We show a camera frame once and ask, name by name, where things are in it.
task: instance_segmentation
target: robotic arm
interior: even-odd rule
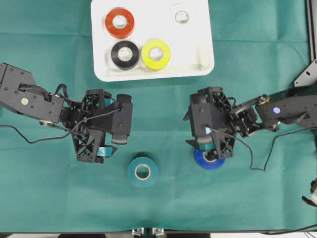
[[[207,151],[211,160],[229,158],[233,156],[235,139],[225,133],[248,137],[260,130],[276,132],[280,123],[295,123],[315,133],[317,86],[262,95],[238,106],[234,98],[226,97],[222,88],[206,88],[191,95],[191,105],[184,120],[189,119],[195,140],[187,143]]]
[[[68,98],[67,87],[60,84],[54,94],[36,85],[31,73],[0,64],[0,105],[13,113],[40,120],[43,126],[68,131],[71,134],[78,161],[103,163],[117,150],[105,145],[106,132],[114,144],[124,145],[130,135],[131,96],[87,90],[84,99],[77,102]],[[48,138],[28,143],[65,138]]]

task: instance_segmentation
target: wire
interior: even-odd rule
[[[216,130],[216,129],[210,128],[210,130],[212,130],[212,131],[214,131],[214,132],[222,133],[222,134],[224,134],[224,135],[226,135],[226,136],[229,136],[229,137],[231,137],[231,138],[233,138],[233,139],[238,140],[238,141],[241,142],[243,145],[245,145],[245,146],[249,149],[250,154],[251,154],[251,165],[250,165],[250,169],[251,169],[251,170],[259,170],[259,171],[263,171],[263,172],[266,171],[267,164],[268,164],[269,159],[270,159],[270,157],[271,157],[271,155],[272,155],[272,151],[273,151],[275,142],[276,142],[276,140],[277,140],[278,138],[283,137],[283,136],[287,136],[287,135],[291,135],[291,134],[295,134],[295,133],[299,133],[299,132],[306,131],[306,130],[311,130],[311,129],[317,129],[317,127],[309,127],[309,128],[305,128],[305,129],[301,129],[301,130],[297,130],[297,131],[292,131],[292,132],[288,132],[288,133],[285,133],[285,134],[281,134],[281,135],[276,136],[276,137],[273,139],[273,141],[272,141],[272,146],[271,146],[271,149],[270,149],[270,151],[269,151],[269,154],[268,154],[268,157],[267,157],[267,159],[266,159],[266,162],[265,162],[265,165],[264,165],[263,169],[259,169],[259,168],[253,168],[253,162],[254,162],[254,159],[253,159],[253,151],[252,151],[252,148],[251,148],[249,145],[247,145],[243,140],[239,139],[239,138],[236,137],[236,136],[230,135],[230,134],[225,133],[225,132],[220,131],[220,130]]]
[[[68,93],[67,93],[67,86],[63,83],[61,83],[60,85],[58,85],[55,94],[58,94],[60,92],[60,90],[63,89],[63,94],[66,98],[68,98]]]
[[[220,130],[216,130],[216,129],[213,129],[213,128],[210,128],[210,130],[212,130],[214,132],[222,133],[222,134],[224,134],[226,136],[229,136],[229,137],[231,137],[233,139],[236,139],[237,141],[239,141],[240,143],[245,145],[249,149],[250,154],[251,154],[250,170],[259,170],[259,171],[265,172],[265,169],[253,168],[253,151],[252,151],[252,148],[247,143],[245,143],[243,140],[239,139],[238,137],[230,135],[230,134],[228,134],[226,132],[223,132],[223,131],[220,131]]]
[[[292,132],[288,132],[288,133],[285,133],[285,134],[281,134],[281,135],[278,135],[276,136],[273,141],[272,141],[272,146],[271,146],[271,149],[269,151],[269,154],[268,154],[268,157],[266,159],[266,162],[265,162],[265,165],[264,165],[264,171],[266,170],[266,167],[267,167],[267,164],[268,164],[268,161],[271,157],[271,154],[272,154],[272,151],[273,151],[273,148],[274,148],[274,145],[275,145],[275,141],[282,137],[282,136],[287,136],[287,135],[291,135],[291,134],[295,134],[295,133],[298,133],[298,132],[302,132],[302,131],[306,131],[306,130],[311,130],[311,129],[317,129],[317,127],[309,127],[309,128],[305,128],[305,129],[301,129],[301,130],[297,130],[297,131],[292,131]]]
[[[49,93],[42,87],[37,86],[37,85],[22,85],[19,87],[19,90],[24,90],[24,91],[37,91],[40,93],[43,93],[45,100],[49,101]]]
[[[313,236],[312,234],[310,234],[309,232],[307,232],[310,236],[312,236],[313,238],[316,238],[315,236]]]
[[[289,234],[289,233],[294,233],[294,232],[306,231],[306,230],[314,228],[314,227],[317,227],[317,224],[311,225],[311,226],[308,226],[308,227],[303,227],[303,228],[300,228],[300,229],[297,229],[297,230],[290,230],[290,231],[286,231],[286,232],[275,232],[275,233],[262,233],[262,234],[264,234],[264,235],[284,235],[284,234]]]
[[[52,137],[52,138],[44,138],[44,139],[39,139],[39,140],[35,140],[35,141],[29,141],[17,128],[15,128],[14,126],[11,126],[11,125],[0,125],[0,127],[8,127],[8,128],[12,128],[14,129],[27,143],[29,144],[35,144],[35,143],[38,143],[38,142],[42,142],[42,141],[48,141],[48,140],[60,140],[60,139],[64,139],[66,138],[67,136],[69,136],[71,133],[74,132],[74,130],[80,125],[82,124],[83,122],[87,122],[88,120],[93,120],[93,119],[96,119],[96,118],[100,118],[100,117],[105,117],[105,116],[108,116],[110,114],[113,114],[117,111],[120,111],[122,108],[118,108],[116,110],[113,110],[109,113],[105,113],[105,114],[101,114],[101,115],[98,115],[98,116],[94,116],[94,117],[91,117],[91,118],[87,118],[87,119],[83,119],[81,120],[80,122],[78,122],[74,128],[72,128],[66,135],[64,136],[60,136],[60,137]]]

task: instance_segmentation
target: green tablecloth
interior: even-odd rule
[[[316,174],[312,134],[279,140],[266,173],[249,170],[249,152],[239,143],[234,158],[211,172],[196,165],[185,143],[190,125],[182,121],[190,94],[201,88],[221,86],[243,102],[290,87],[310,61],[305,1],[209,2],[216,61],[210,75],[103,83],[93,72],[90,0],[0,0],[1,61],[32,72],[49,91],[67,84],[73,99],[104,88],[131,94],[134,103],[128,145],[104,165],[76,162],[71,138],[28,145],[1,129],[1,232],[275,230],[317,222],[316,210],[301,201]],[[0,123],[30,139],[63,134],[5,109]],[[255,166],[264,165],[275,135],[245,139]],[[135,188],[127,178],[140,152],[158,165],[151,188]]]

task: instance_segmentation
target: teal tape roll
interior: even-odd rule
[[[156,163],[148,157],[138,157],[128,166],[128,177],[136,187],[152,186],[158,179]]]
[[[99,147],[97,156],[100,157],[111,157],[112,147]]]

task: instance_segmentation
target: black robotic arm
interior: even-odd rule
[[[68,131],[62,137],[33,142],[23,138],[33,144],[71,134],[77,160],[82,162],[103,163],[117,150],[105,145],[106,132],[112,135],[114,144],[120,145],[126,144],[130,135],[131,96],[117,95],[115,101],[103,89],[87,90],[81,102],[74,101],[68,98],[66,85],[60,84],[55,93],[49,93],[36,85],[31,73],[6,63],[0,64],[0,105],[13,113],[40,120],[41,125]]]

